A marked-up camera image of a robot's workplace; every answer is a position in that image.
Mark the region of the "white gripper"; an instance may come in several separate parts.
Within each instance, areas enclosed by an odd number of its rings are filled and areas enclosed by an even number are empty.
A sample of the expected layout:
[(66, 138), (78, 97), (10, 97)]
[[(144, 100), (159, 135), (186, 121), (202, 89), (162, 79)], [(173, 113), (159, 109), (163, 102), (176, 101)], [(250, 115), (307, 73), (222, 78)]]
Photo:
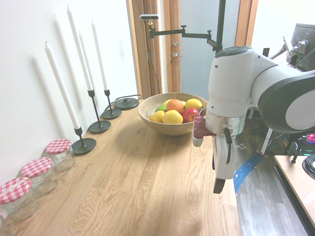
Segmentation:
[(236, 147), (234, 139), (232, 139), (230, 150), (230, 161), (227, 164), (229, 144), (226, 142), (224, 135), (213, 137), (213, 154), (216, 179), (214, 183), (214, 194), (220, 194), (225, 185), (225, 179), (232, 179), (236, 166)]

